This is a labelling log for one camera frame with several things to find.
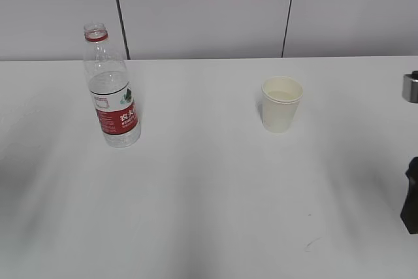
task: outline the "table surface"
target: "table surface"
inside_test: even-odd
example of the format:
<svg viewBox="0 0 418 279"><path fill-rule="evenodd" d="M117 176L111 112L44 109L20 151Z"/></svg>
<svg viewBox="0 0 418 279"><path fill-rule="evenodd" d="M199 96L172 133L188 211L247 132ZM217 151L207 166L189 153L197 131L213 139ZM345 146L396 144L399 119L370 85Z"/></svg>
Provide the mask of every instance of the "table surface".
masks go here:
<svg viewBox="0 0 418 279"><path fill-rule="evenodd" d="M417 65L128 61L142 134L117 150L81 61L0 63L0 278L416 278ZM283 135L259 117L274 75L304 86Z"/></svg>

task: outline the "bottle label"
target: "bottle label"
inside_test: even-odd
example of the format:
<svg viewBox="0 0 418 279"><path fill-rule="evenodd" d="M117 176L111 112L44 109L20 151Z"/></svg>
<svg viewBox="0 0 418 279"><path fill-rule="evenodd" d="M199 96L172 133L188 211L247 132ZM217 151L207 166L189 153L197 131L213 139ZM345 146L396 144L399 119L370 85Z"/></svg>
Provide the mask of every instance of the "bottle label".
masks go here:
<svg viewBox="0 0 418 279"><path fill-rule="evenodd" d="M90 92L103 132L120 135L132 130L138 123L129 83L121 90L109 94Z"/></svg>

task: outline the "water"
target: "water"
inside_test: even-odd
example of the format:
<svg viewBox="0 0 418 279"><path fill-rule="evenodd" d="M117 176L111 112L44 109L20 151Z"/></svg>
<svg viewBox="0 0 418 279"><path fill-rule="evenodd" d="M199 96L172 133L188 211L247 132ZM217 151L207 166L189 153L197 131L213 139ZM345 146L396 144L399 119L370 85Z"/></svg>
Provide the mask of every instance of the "water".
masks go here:
<svg viewBox="0 0 418 279"><path fill-rule="evenodd" d="M267 93L273 99L277 99L278 101L291 101L296 97L286 91L270 91Z"/></svg>
<svg viewBox="0 0 418 279"><path fill-rule="evenodd" d="M105 94L114 93L126 86L129 79L127 73L110 71L100 73L89 81L89 89L93 93ZM137 125L130 131L120 135L103 133L107 143L116 148L124 148L134 144L141 134L139 116Z"/></svg>

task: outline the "plastic water bottle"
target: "plastic water bottle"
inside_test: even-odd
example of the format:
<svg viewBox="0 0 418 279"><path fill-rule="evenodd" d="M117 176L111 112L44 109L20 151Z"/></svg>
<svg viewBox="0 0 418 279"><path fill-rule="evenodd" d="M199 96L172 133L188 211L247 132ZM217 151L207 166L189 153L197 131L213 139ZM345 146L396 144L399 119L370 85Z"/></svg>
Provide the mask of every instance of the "plastic water bottle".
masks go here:
<svg viewBox="0 0 418 279"><path fill-rule="evenodd" d="M84 68L104 138L109 145L123 148L139 138L140 122L125 62L112 49L104 26L84 26Z"/></svg>

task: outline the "paper cup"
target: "paper cup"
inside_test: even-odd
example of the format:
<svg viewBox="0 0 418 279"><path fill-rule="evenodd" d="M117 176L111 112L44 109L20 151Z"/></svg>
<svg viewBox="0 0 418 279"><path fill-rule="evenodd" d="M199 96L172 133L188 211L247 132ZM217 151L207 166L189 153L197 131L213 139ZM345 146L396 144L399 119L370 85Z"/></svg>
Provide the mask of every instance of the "paper cup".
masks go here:
<svg viewBox="0 0 418 279"><path fill-rule="evenodd" d="M302 86L286 76L269 78L263 84L264 127L273 133L283 133L291 125L302 98Z"/></svg>

